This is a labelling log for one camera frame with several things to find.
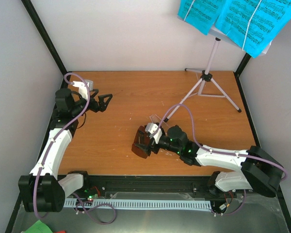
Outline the brown wooden metronome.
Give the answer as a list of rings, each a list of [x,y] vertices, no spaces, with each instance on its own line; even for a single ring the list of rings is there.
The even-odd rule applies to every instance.
[[[131,151],[137,156],[146,159],[154,150],[155,140],[146,132],[146,125],[140,126],[136,132]]]

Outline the clear acrylic metronome cover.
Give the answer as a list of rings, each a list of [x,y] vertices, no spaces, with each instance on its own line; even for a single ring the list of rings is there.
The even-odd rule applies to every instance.
[[[158,115],[156,115],[156,114],[152,114],[150,117],[150,120],[151,120],[151,122],[152,123],[155,123],[155,124],[157,124],[157,125],[159,125],[159,123],[161,122],[161,118],[158,116]],[[168,131],[168,129],[170,128],[170,126],[166,123],[166,122],[162,122],[162,124],[161,124],[161,127],[164,129],[164,131],[166,132],[166,131]]]

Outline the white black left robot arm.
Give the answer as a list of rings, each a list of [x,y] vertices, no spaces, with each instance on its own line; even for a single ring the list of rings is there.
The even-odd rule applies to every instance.
[[[71,171],[61,180],[58,170],[72,138],[78,128],[78,115],[88,110],[104,112],[112,94],[100,95],[94,89],[89,99],[69,88],[55,93],[56,107],[52,114],[50,131],[43,152],[29,175],[22,175],[18,181],[20,197],[26,212],[60,212],[65,199],[75,191],[87,195],[91,190],[87,171]]]

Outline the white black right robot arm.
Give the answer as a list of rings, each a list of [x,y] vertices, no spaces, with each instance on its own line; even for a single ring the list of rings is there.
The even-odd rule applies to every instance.
[[[217,192],[232,190],[253,190],[273,198],[276,196],[283,171],[281,164],[258,146],[248,150],[223,150],[206,145],[198,146],[188,139],[187,134],[178,126],[166,132],[158,124],[148,123],[140,126],[131,148],[141,158],[147,158],[159,150],[176,153],[190,166],[216,166],[228,172],[214,172],[208,187],[214,195]]]

